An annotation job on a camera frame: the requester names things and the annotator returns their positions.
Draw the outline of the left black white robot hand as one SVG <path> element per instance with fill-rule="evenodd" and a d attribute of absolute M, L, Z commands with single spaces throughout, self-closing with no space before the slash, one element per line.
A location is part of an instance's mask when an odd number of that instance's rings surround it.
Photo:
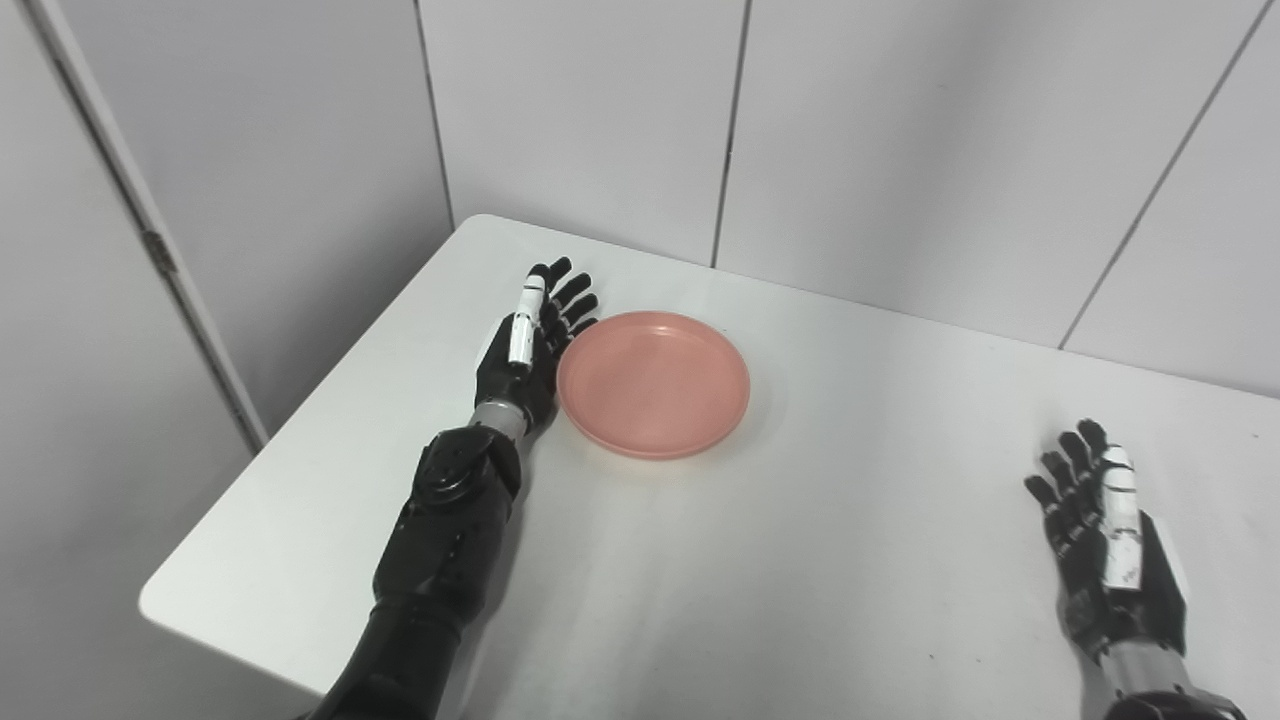
<path fill-rule="evenodd" d="M 521 411 L 530 436 L 557 409 L 557 373 L 570 345 L 598 319 L 593 278 L 570 258 L 534 265 L 515 310 L 502 318 L 476 370 L 475 405 L 504 404 Z"/>

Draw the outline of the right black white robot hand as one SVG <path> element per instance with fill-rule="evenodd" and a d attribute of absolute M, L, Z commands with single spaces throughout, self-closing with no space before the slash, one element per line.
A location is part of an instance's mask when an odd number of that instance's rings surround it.
<path fill-rule="evenodd" d="M 1024 486 L 1039 505 L 1068 638 L 1096 660 L 1120 642 L 1185 653 L 1187 600 L 1126 450 L 1091 418 L 1057 437 Z"/>

